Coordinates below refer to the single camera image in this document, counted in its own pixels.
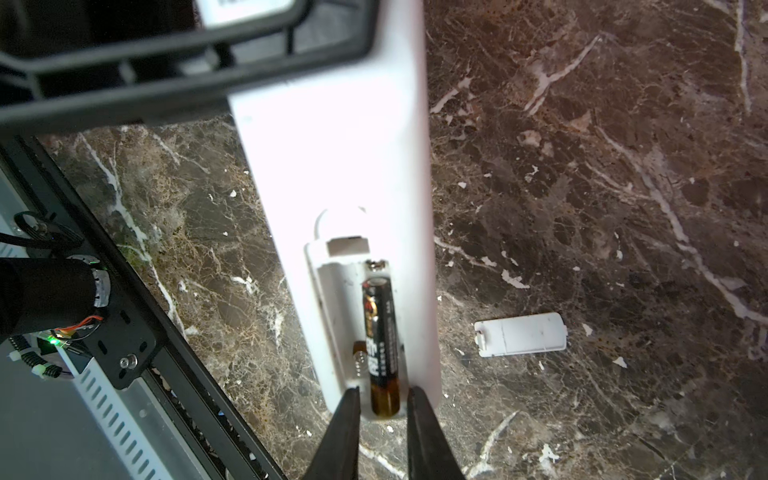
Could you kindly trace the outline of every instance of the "battery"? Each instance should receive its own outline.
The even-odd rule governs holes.
[[[362,283],[362,308],[366,318],[371,408],[379,417],[391,417],[400,410],[400,384],[395,302],[388,278],[375,276]]]

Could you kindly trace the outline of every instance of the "marble surface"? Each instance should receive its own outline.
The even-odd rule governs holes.
[[[437,410],[468,478],[768,478],[768,15],[427,1]],[[45,144],[291,478],[329,420],[229,118]],[[559,312],[559,353],[476,320]],[[404,421],[362,428],[403,478]]]

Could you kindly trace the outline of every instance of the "red wire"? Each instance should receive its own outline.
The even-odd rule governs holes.
[[[89,315],[89,316],[86,316],[86,317],[83,319],[83,321],[82,321],[82,322],[80,322],[80,323],[78,323],[77,325],[72,325],[72,326],[65,326],[65,327],[62,327],[62,328],[60,328],[60,329],[56,329],[56,330],[61,330],[62,332],[64,332],[64,333],[67,333],[67,330],[76,330],[76,329],[80,328],[81,326],[83,326],[83,325],[86,325],[86,324],[87,324],[87,323],[89,323],[91,320],[98,320],[98,321],[100,322],[100,321],[102,321],[103,319],[104,319],[104,317],[101,317],[101,316],[99,316],[99,315]]]

